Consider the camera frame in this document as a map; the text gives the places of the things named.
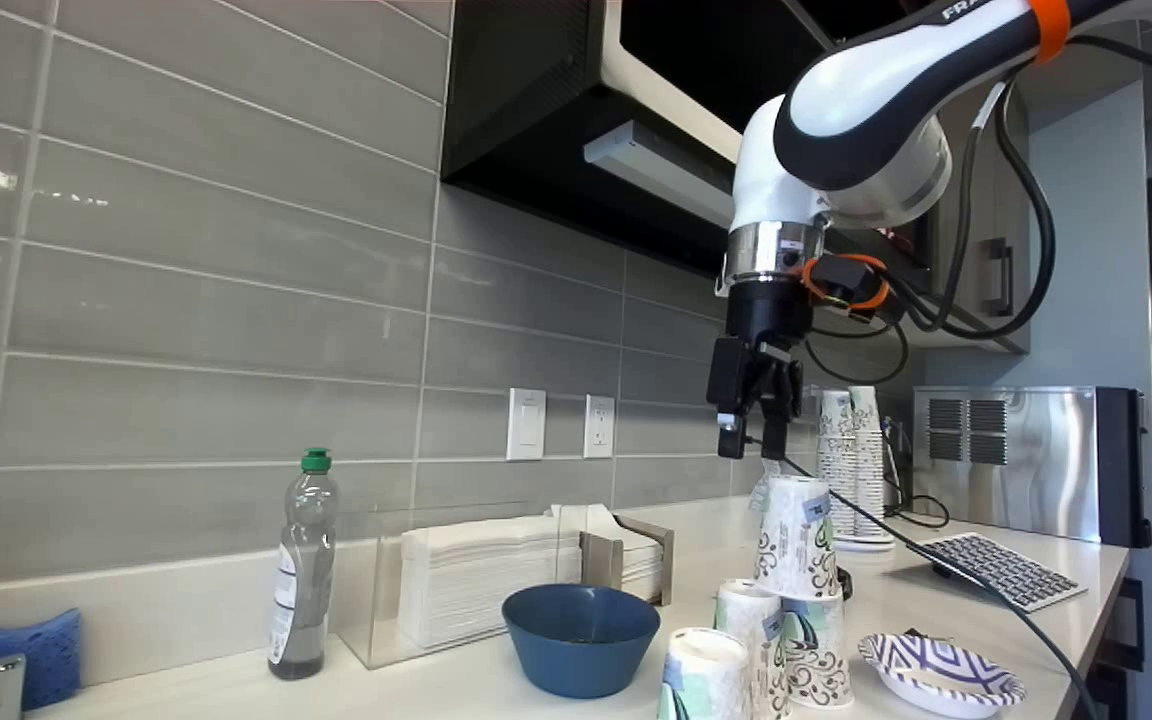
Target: kitchen counter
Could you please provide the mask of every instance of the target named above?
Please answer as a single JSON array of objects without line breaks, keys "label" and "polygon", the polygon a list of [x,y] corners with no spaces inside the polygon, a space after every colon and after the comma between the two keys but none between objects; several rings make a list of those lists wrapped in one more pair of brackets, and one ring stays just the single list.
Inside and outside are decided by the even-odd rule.
[{"label": "kitchen counter", "polygon": [[[1002,530],[976,524],[953,524],[943,530],[984,530],[1002,542],[1076,574],[1089,593],[1037,613],[1032,619],[1081,665],[1093,665],[1117,582],[1127,568],[1123,549],[1074,542],[1027,530]],[[850,643],[857,646],[868,632],[922,626],[970,643],[1004,665],[1026,682],[1026,704],[1010,715],[1066,715],[1074,708],[1074,682],[1062,660],[1002,602],[981,593],[928,570],[904,549],[851,554],[840,562],[857,574],[857,595],[843,609]],[[752,568],[752,542],[708,549],[692,539],[678,560],[678,602],[661,613],[661,635],[653,641],[632,688],[607,701],[561,701],[536,692],[512,655],[508,635],[493,635],[468,646],[453,646],[394,669],[365,669],[345,643],[331,641],[327,669],[313,680],[271,680],[266,653],[241,653],[207,665],[171,670],[133,677],[116,682],[85,688],[77,701],[34,711],[35,720],[163,720],[163,715],[245,715],[245,720],[331,720],[331,715],[441,715],[441,720],[648,720],[657,715],[663,643],[673,626],[708,625],[711,593],[730,574]],[[887,695],[868,665],[851,660],[851,708],[827,715],[894,720],[925,715],[922,708]]]}]

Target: blue sponge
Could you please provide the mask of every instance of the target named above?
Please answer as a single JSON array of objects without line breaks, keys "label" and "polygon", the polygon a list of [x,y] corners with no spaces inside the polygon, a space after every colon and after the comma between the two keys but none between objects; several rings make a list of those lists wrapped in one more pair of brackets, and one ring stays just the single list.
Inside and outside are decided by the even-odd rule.
[{"label": "blue sponge", "polygon": [[59,613],[30,626],[0,626],[0,655],[25,655],[25,708],[59,704],[81,688],[81,613]]}]

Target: electrical outlet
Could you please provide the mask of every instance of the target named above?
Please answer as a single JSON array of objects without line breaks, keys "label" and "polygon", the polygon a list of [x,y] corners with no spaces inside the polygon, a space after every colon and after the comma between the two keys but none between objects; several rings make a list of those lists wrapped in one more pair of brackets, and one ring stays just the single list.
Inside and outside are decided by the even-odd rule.
[{"label": "electrical outlet", "polygon": [[508,389],[503,455],[508,459],[542,459],[544,455],[544,391]]},{"label": "electrical outlet", "polygon": [[584,455],[613,455],[613,396],[584,396]]}]

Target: black cabinet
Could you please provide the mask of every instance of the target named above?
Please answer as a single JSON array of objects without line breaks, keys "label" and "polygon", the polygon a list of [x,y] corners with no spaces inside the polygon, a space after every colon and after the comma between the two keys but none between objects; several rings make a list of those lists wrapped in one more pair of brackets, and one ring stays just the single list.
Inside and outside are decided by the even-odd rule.
[{"label": "black cabinet", "polygon": [[[815,0],[827,34],[859,34],[916,0]],[[460,0],[444,181],[716,276],[724,220],[584,164],[627,118],[730,190],[741,128],[819,45],[786,0]]]}]

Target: white plate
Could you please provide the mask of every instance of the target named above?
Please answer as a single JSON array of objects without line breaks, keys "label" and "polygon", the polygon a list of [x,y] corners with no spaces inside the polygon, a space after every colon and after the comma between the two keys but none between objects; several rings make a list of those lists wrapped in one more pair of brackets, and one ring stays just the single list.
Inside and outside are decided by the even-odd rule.
[{"label": "white plate", "polygon": [[887,692],[940,715],[996,715],[1026,701],[1013,670],[947,641],[864,635],[859,655]]}]

